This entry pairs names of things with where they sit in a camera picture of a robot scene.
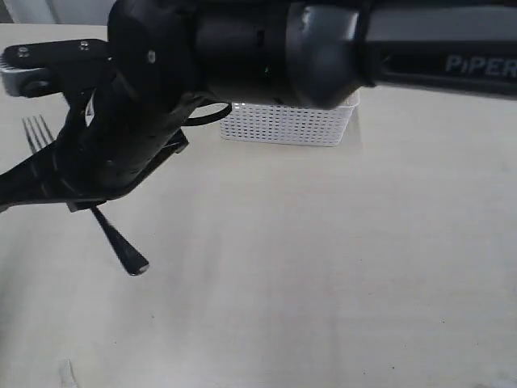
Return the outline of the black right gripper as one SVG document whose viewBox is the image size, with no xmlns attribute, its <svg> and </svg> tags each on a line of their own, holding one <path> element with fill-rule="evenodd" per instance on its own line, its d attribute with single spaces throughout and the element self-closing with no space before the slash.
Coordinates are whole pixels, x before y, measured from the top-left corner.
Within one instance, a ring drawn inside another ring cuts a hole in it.
<svg viewBox="0 0 517 388">
<path fill-rule="evenodd" d="M 129 194 L 160 164 L 159 154 L 190 116 L 190 95 L 137 87 L 122 74 L 65 82 L 69 104 L 54 149 L 1 174 L 1 210 L 103 203 Z"/>
</svg>

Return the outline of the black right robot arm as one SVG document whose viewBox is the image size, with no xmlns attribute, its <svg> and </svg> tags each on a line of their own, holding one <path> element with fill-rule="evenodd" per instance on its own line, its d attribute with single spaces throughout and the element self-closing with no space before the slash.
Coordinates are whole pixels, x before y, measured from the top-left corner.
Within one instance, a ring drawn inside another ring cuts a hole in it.
<svg viewBox="0 0 517 388">
<path fill-rule="evenodd" d="M 516 97 L 513 1 L 118 1 L 106 40 L 10 46 L 15 92 L 62 93 L 57 139 L 1 176 L 1 207 L 129 194 L 208 103 L 331 109 L 389 85 Z"/>
</svg>

